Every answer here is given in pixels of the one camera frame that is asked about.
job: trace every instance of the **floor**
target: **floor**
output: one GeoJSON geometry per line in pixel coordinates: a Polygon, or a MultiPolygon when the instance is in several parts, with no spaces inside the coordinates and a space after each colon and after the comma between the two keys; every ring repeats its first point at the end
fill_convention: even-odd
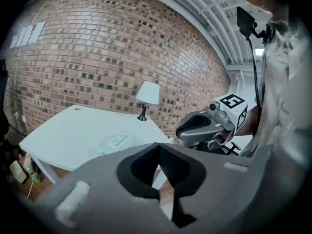
{"type": "MultiPolygon", "coordinates": [[[[13,130],[9,131],[8,137],[12,145],[18,145],[22,140],[22,137],[13,130]]],[[[66,171],[57,167],[52,166],[52,168],[56,172],[56,174],[61,178],[70,173],[70,171],[66,171]]],[[[33,202],[35,202],[37,198],[39,198],[40,195],[45,190],[47,190],[49,187],[52,186],[52,182],[48,178],[46,178],[46,176],[43,173],[39,174],[39,178],[41,179],[41,183],[40,184],[34,183],[29,195],[29,200],[33,202]]],[[[27,179],[22,184],[20,184],[16,179],[13,178],[13,176],[11,176],[10,183],[15,193],[19,194],[20,196],[27,197],[32,184],[32,180],[28,176],[27,179]]],[[[159,193],[160,193],[160,206],[163,212],[167,215],[167,217],[171,219],[174,190],[168,180],[160,188],[159,193]]]]}

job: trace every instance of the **table leg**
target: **table leg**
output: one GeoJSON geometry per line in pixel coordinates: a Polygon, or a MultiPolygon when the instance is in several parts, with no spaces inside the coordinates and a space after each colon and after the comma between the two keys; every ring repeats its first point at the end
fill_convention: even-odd
{"type": "Polygon", "coordinates": [[[152,187],[159,190],[162,185],[166,182],[167,177],[164,174],[164,172],[162,170],[160,170],[160,173],[158,174],[157,178],[155,179],[152,187]]]}
{"type": "Polygon", "coordinates": [[[33,155],[31,155],[31,157],[34,160],[34,162],[38,165],[40,170],[44,173],[44,175],[46,175],[47,178],[51,180],[53,184],[59,181],[59,176],[53,171],[52,167],[48,163],[39,160],[33,155]]]}

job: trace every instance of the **person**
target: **person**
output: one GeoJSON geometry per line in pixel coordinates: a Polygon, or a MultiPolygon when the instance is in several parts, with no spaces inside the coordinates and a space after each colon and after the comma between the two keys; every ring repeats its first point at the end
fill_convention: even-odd
{"type": "Polygon", "coordinates": [[[292,117],[283,103],[281,92],[302,66],[304,58],[310,55],[311,45],[308,31],[300,19],[290,13],[287,4],[278,0],[246,1],[273,15],[268,23],[271,33],[263,54],[259,85],[261,112],[257,106],[252,108],[236,133],[236,136],[255,133],[240,154],[251,157],[260,147],[274,144],[292,130],[292,117]]]}

